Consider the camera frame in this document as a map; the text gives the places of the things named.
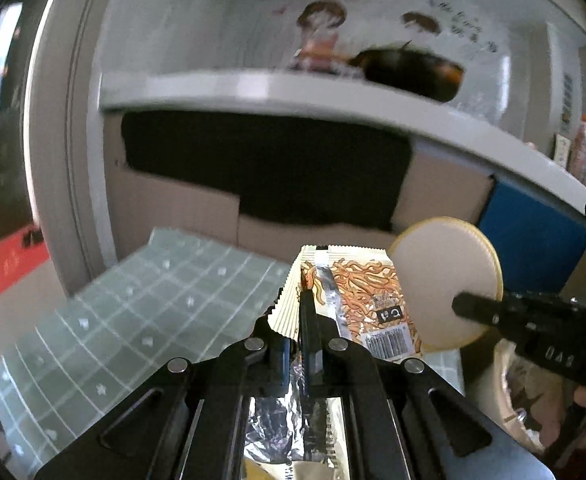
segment snack package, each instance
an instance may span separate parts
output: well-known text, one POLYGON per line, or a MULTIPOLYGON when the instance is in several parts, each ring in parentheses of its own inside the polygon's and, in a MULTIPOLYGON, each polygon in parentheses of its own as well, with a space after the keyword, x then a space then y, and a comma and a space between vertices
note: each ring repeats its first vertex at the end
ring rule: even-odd
POLYGON ((420 353, 395 267, 382 249, 302 247, 269 316, 273 330, 297 339, 300 269, 313 290, 316 311, 334 319, 341 336, 388 361, 420 353))

